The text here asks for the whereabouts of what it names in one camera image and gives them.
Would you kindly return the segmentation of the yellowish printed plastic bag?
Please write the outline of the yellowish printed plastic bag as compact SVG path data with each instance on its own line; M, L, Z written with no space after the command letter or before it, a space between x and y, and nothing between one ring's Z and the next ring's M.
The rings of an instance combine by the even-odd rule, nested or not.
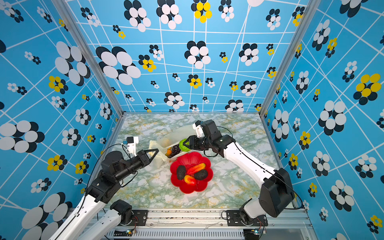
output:
M149 149L159 149L159 153L154 158L152 163L155 164L156 167L160 167L166 163L174 162L178 157L191 152L180 152L172 158L168 158L166 156L167 150L170 150L174 145L179 145L179 142L183 139L187 139L188 137L195 135L196 131L191 126L184 126L178 128L171 133L168 133L162 137L158 137L156 141L150 141Z

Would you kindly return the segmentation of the green lime fruit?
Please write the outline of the green lime fruit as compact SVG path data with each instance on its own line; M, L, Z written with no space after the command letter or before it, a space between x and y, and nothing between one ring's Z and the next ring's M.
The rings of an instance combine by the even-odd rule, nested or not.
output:
M183 139L179 142L179 148L182 152L189 152L191 149L189 149L188 147L186 147L184 145L184 142L186 141L187 139Z

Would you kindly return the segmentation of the orange small fruit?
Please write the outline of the orange small fruit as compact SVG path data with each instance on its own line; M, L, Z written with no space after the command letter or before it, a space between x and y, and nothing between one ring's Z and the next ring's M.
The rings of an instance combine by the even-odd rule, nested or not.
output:
M205 168L206 168L206 164L204 163L195 165L187 170L187 175L193 176L195 173L197 173L200 170L204 170Z

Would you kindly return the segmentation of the dark avocado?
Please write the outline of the dark avocado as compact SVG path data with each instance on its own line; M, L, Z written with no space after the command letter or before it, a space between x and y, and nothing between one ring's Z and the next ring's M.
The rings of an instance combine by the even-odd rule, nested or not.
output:
M202 181L208 177L208 171L207 170L200 170L197 173L194 174L194 178L198 181Z
M179 165L177 168L177 179L184 180L185 175L187 174L187 169L184 165Z

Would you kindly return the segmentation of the red yellow mango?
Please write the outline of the red yellow mango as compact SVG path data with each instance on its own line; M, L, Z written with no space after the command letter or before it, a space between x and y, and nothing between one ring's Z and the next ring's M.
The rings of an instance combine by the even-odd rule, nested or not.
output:
M184 176L184 182L189 186L195 186L197 184L197 180L189 175Z

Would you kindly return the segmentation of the purple grape bunch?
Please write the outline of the purple grape bunch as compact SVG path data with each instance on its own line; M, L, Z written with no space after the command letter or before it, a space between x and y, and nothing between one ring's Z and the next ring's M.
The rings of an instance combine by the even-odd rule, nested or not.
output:
M181 149L179 147L179 145L174 145L172 148L171 148L171 154L170 154L170 157L174 157L175 155L179 154L181 152Z

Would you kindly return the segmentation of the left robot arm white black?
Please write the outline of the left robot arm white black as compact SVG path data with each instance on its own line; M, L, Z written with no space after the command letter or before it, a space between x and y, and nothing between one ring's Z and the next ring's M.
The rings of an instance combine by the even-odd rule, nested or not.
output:
M123 187L121 182L148 166L158 153L158 149L141 150L128 160L125 160L119 151L108 153L101 163L102 169L91 185L87 187L78 206L50 239L101 240L119 224L129 224L133 218L132 206L125 201L118 200L96 223L87 227Z

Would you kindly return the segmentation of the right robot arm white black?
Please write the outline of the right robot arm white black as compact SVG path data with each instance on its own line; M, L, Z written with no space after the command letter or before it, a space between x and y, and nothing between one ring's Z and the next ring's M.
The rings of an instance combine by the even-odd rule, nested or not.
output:
M240 218L245 225L252 225L265 214L276 218L296 198L286 170L277 170L253 157L232 136L222 135L214 121L197 121L193 129L196 134L188 137L185 147L196 151L212 150L240 167L260 187L259 197L240 207Z

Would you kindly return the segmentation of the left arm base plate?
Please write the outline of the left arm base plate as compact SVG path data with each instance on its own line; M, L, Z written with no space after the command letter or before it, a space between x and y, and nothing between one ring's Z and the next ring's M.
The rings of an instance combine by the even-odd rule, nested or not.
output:
M129 226L143 227L147 223L148 210L132 210L132 219Z

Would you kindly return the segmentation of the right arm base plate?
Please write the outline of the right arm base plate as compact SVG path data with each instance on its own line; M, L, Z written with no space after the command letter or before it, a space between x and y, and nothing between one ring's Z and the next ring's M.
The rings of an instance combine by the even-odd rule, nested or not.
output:
M255 219L245 222L240 214L240 210L226 210L225 219L228 227L267 227L269 225L266 215L261 215Z

